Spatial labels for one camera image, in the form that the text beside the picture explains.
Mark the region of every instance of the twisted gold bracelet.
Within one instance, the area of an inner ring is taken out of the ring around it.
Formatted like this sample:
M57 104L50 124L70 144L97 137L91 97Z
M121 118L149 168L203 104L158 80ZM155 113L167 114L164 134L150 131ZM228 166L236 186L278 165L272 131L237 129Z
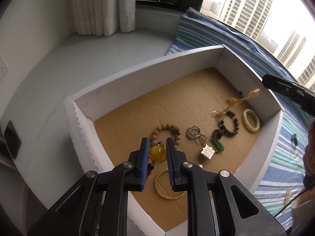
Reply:
M157 175L157 177L155 178L155 181L154 181L154 187L158 193L158 195L160 195L162 198L164 199L168 199L168 200L174 200L174 199L178 199L180 198L181 196L183 196L185 194L185 192L179 192L180 194L179 195L176 195L176 196L168 196L168 195L165 195L163 193L161 193L160 189L158 188L158 178L164 173L168 171L168 169L163 169L162 171L160 171Z

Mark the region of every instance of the black cable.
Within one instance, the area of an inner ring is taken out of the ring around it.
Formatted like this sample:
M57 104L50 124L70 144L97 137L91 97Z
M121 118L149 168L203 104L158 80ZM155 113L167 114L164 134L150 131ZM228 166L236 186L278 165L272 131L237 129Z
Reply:
M282 210L280 210L276 215L274 215L273 217L275 218L276 216L278 216L283 210L285 210L294 200L296 200L296 198L298 198L300 195L302 195L303 193L307 192L309 189L311 189L313 186L315 186L315 183L312 184L309 188L303 190L302 192L300 192L298 195L296 195L292 200L290 200L288 202L288 204L286 204Z

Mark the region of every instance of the pale green bangle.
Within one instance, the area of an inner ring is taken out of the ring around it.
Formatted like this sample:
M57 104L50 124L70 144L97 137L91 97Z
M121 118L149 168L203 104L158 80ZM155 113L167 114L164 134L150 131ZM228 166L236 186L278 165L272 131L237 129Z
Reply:
M252 125L249 124L249 122L248 122L248 120L246 118L246 114L247 113L249 113L254 118L254 120L255 120L255 128ZM244 123L245 127L249 131L256 132L259 129L259 126L260 126L259 118L258 118L257 114L253 110L251 110L251 109L244 110L242 118L243 118L243 123Z

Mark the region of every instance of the curtain fold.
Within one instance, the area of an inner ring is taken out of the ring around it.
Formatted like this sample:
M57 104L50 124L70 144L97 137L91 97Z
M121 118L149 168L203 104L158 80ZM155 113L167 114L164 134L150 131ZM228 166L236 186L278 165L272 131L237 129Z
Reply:
M135 0L70 0L75 32L109 36L135 29Z

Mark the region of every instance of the striped bedsheet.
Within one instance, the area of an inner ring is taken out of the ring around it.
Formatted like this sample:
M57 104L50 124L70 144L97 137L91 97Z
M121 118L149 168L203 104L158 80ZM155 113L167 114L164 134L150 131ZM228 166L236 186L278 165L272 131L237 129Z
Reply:
M266 73L295 81L292 75L266 50L253 40L217 20L189 8L180 19L174 43L166 54L199 47L224 44L237 53L260 76ZM284 205L288 188L295 197L303 188L305 170L303 154L308 143L307 127L310 116L288 98L276 94L284 107L284 116L278 143L260 185L254 196L275 215ZM291 143L297 134L298 146ZM290 207L277 217L285 229L292 225Z

